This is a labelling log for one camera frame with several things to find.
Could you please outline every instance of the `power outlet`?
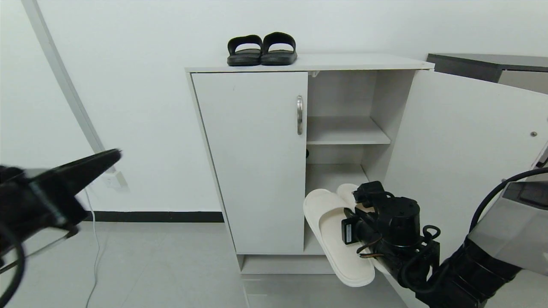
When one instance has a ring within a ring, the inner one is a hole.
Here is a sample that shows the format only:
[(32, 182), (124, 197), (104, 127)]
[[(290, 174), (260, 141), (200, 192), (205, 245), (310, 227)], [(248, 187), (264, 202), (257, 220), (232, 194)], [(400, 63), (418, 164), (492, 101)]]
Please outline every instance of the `power outlet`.
[(122, 188), (127, 186), (124, 176), (120, 171), (115, 171), (114, 173), (105, 173), (102, 176), (103, 181), (108, 188)]

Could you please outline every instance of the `cabinet door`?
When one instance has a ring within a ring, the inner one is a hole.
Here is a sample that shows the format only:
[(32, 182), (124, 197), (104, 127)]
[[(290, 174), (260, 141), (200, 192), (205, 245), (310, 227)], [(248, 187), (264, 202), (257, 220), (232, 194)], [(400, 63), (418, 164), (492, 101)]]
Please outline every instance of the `cabinet door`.
[(202, 73), (192, 80), (236, 252), (301, 254), (307, 73)]
[(444, 259), (462, 244), (487, 193), (532, 169), (547, 140), (548, 95), (419, 71), (384, 185), (418, 201), (422, 225), (440, 227)]

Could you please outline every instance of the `floor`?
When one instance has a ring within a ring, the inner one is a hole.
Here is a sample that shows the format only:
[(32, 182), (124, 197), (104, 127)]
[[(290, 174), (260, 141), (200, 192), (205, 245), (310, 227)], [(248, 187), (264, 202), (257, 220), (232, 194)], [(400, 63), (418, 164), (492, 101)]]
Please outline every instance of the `floor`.
[[(80, 226), (77, 236), (29, 260), (8, 308), (85, 307), (96, 244), (92, 224)], [(363, 288), (346, 287), (334, 275), (242, 277), (224, 224), (97, 223), (96, 229), (101, 262), (90, 308), (405, 307), (382, 275)], [(44, 230), (26, 249), (61, 235)]]

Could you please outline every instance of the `metal pole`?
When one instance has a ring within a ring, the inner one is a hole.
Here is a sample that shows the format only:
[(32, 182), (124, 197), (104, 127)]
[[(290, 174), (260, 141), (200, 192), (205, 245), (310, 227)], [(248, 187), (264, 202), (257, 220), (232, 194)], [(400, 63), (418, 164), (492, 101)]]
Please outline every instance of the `metal pole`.
[[(57, 51), (57, 47), (53, 42), (52, 35), (49, 33), (48, 26), (45, 24), (44, 16), (42, 11), (38, 6), (37, 0), (21, 0), (25, 11), (27, 12), (28, 19), (34, 29), (36, 37), (44, 51), (44, 55), (48, 60), (49, 66), (52, 68), (53, 75), (67, 100), (78, 125), (82, 132), (84, 133), (85, 138), (88, 140), (89, 145), (92, 147), (94, 153), (103, 152), (105, 147), (101, 143), (101, 139), (97, 135), (95, 128), (93, 127), (92, 120), (89, 118), (88, 113), (85, 110), (78, 92), (74, 88), (72, 81), (70, 79), (69, 73), (67, 72), (65, 65)], [(107, 172), (116, 171), (114, 167), (110, 168)]]

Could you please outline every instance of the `black slide sandal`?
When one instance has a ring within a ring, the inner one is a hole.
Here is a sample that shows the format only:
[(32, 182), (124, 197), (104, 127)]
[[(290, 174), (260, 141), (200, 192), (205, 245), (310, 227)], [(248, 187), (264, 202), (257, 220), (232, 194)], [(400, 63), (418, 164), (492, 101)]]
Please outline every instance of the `black slide sandal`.
[[(236, 51), (236, 48), (242, 44), (257, 44), (259, 48), (248, 48)], [(260, 64), (262, 41), (257, 35), (248, 35), (235, 37), (228, 44), (229, 57), (226, 63), (229, 66), (254, 66)]]
[[(288, 44), (293, 47), (290, 50), (269, 50), (273, 44)], [(290, 65), (297, 59), (297, 51), (295, 49), (295, 40), (291, 35), (283, 32), (273, 32), (267, 36), (262, 42), (262, 65)]]

